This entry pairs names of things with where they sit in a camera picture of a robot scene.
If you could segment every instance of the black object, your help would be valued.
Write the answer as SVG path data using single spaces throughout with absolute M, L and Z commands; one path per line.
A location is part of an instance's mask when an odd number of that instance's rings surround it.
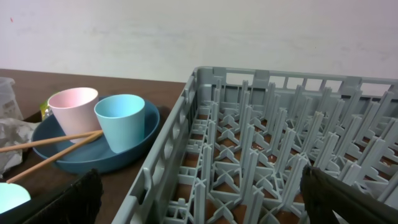
M 342 183 L 318 168 L 305 166 L 300 183 L 311 224 L 339 223 L 333 211 L 350 224 L 395 224 L 398 210 Z
M 63 187 L 0 214 L 0 223 L 94 224 L 102 194 L 101 177 L 91 170 Z

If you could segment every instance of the wooden stick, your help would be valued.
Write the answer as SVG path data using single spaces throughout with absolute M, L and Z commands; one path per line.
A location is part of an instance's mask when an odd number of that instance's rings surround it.
M 39 140 L 39 141 L 34 141 L 30 143 L 25 143 L 25 144 L 18 144 L 16 146 L 8 146 L 8 147 L 3 147 L 0 149 L 1 152 L 8 152 L 8 151 L 13 151 L 17 149 L 27 149 L 30 147 L 36 147 L 36 146 L 43 146 L 46 144 L 52 144 L 60 141 L 65 141 L 65 140 L 71 140 L 71 139 L 78 139 L 78 138 L 85 138 L 88 136 L 91 136 L 92 134 L 97 133 L 98 131 L 90 131 L 87 133 L 83 134 L 72 134 L 68 136 L 61 136 L 61 137 L 55 137 L 55 138 L 50 138 L 50 139 L 44 139 L 44 140 Z
M 46 165 L 50 164 L 51 162 L 56 161 L 57 159 L 63 157 L 66 154 L 68 154 L 69 152 L 72 152 L 75 149 L 79 148 L 80 146 L 82 146 L 82 145 L 84 145 L 84 144 L 86 144 L 88 142 L 91 142 L 94 139 L 98 138 L 99 136 L 102 135 L 102 133 L 103 133 L 102 130 L 95 131 L 91 136 L 88 136 L 83 141 L 80 141 L 80 142 L 78 142 L 78 143 L 76 143 L 76 144 L 74 144 L 74 145 L 72 145 L 72 146 L 60 151 L 59 153 L 55 154 L 54 156 L 49 157 L 48 159 L 44 160 L 43 162 L 38 163 L 38 164 L 34 165 L 33 167 L 25 170 L 24 172 L 21 172 L 20 174 L 16 175 L 15 177 L 7 180 L 7 183 L 8 184 L 13 183 L 13 182 L 25 177 L 26 175 L 29 175 L 31 172 L 34 172 L 34 171 L 42 168 L 43 166 L 46 166 Z

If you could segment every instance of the crumpled plastic wrap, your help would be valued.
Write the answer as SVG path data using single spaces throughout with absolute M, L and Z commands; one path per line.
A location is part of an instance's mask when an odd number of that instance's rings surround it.
M 0 118 L 0 147 L 30 142 L 40 123 L 28 123 L 14 118 Z M 22 162 L 22 150 L 0 153 L 0 179 L 3 173 Z

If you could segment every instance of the wooden tabletop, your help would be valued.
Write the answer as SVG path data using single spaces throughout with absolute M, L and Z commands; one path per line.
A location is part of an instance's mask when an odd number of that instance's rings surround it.
M 9 77 L 15 80 L 16 84 L 13 86 L 13 89 L 24 118 L 37 113 L 39 105 L 52 94 L 68 88 L 84 86 L 97 89 L 100 96 L 120 93 L 139 95 L 153 102 L 156 106 L 162 106 L 160 113 L 164 121 L 185 85 L 184 83 L 174 82 L 1 69 L 0 77 Z M 104 195 L 102 196 L 102 206 L 96 223 L 112 222 L 144 160 L 145 156 L 121 170 L 102 175 Z M 40 161 L 42 159 L 34 152 L 28 152 L 24 154 L 23 163 L 6 172 L 4 179 L 0 181 L 5 181 Z M 16 184 L 25 187 L 31 197 L 35 197 L 67 183 L 74 177 L 75 175 L 73 174 L 68 174 L 55 167 L 47 166 L 28 177 L 18 180 Z

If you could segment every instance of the pink cup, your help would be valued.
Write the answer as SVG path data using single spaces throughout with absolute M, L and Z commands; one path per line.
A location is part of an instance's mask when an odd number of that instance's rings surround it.
M 98 91 L 87 87 L 63 90 L 49 99 L 49 106 L 66 135 L 101 130 L 94 112 L 97 103 Z M 83 139 L 70 141 L 76 143 Z

